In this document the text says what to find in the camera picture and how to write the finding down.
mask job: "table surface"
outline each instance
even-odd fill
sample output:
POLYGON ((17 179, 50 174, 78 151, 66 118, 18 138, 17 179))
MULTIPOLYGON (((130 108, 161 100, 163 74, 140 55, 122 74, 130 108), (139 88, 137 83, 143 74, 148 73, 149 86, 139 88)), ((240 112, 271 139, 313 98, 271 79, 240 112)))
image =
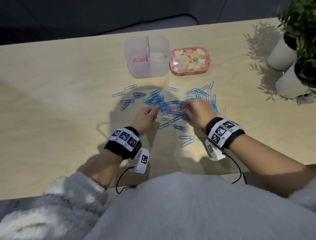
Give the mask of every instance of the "table surface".
MULTIPOLYGON (((133 92, 163 88, 165 99, 183 99, 187 90, 211 81, 218 108, 225 107, 226 116, 243 125, 247 134, 303 164, 316 163, 316 105, 298 106, 277 96, 274 83, 282 73, 265 63, 281 37, 277 25, 272 18, 0 46, 0 199, 40 195, 57 177, 84 167, 109 134, 129 125, 144 106, 140 98, 120 110, 120 100, 130 99, 133 92), (124 41, 146 34, 164 34, 170 49, 206 48, 209 70, 182 77, 170 71, 157 78, 132 77, 124 41), (112 97, 132 84, 137 88, 112 97)), ((150 150, 146 173, 127 173, 120 185, 176 171, 238 172, 229 159, 211 161, 196 138, 180 148, 180 135, 195 132, 192 127, 183 133, 172 126, 153 126, 142 138, 150 150)), ((111 186, 126 164, 123 161, 111 186)))

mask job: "sleeve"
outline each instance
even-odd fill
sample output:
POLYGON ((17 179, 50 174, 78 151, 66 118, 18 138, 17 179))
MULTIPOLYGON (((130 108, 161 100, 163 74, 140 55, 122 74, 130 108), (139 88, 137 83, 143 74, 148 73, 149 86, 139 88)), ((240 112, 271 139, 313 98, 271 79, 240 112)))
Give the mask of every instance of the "sleeve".
POLYGON ((289 200, 306 209, 316 212, 316 178, 303 189, 293 193, 289 200))
POLYGON ((83 239, 103 214, 107 193, 82 173, 56 179, 33 208, 0 223, 0 239, 83 239))

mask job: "white sensor device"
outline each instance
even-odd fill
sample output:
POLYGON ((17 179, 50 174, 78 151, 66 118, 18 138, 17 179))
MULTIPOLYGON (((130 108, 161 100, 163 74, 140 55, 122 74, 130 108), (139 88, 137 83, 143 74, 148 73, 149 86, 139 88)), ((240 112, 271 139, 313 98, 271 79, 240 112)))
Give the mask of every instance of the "white sensor device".
POLYGON ((208 139, 205 140, 205 145, 209 155, 211 155, 213 158, 213 161, 218 161, 225 158, 225 155, 222 153, 222 151, 212 144, 208 139))
POLYGON ((144 174, 146 171, 147 163, 149 159, 149 151, 145 148, 140 148, 135 158, 130 161, 129 166, 131 172, 144 174))

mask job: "floral tin box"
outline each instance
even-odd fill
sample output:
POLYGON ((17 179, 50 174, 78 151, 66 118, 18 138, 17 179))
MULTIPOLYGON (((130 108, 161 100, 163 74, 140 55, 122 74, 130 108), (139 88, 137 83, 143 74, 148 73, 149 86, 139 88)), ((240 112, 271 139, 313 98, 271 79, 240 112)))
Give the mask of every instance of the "floral tin box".
POLYGON ((187 47, 170 52, 170 71, 176 76, 204 73, 210 67, 210 56, 203 47, 187 47))

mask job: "person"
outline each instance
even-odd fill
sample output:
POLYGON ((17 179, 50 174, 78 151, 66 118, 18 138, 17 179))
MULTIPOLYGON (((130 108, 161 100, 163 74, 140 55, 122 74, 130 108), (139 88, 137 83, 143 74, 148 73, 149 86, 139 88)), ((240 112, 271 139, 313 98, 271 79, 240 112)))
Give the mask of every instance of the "person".
MULTIPOLYGON (((145 132, 158 109, 141 108, 130 127, 145 132)), ((204 130, 216 118, 198 99, 182 111, 204 130)), ((177 172, 127 188, 104 207, 123 159, 105 149, 51 183, 34 208, 5 216, 0 239, 315 239, 315 172, 246 134, 228 147, 269 191, 177 172)))

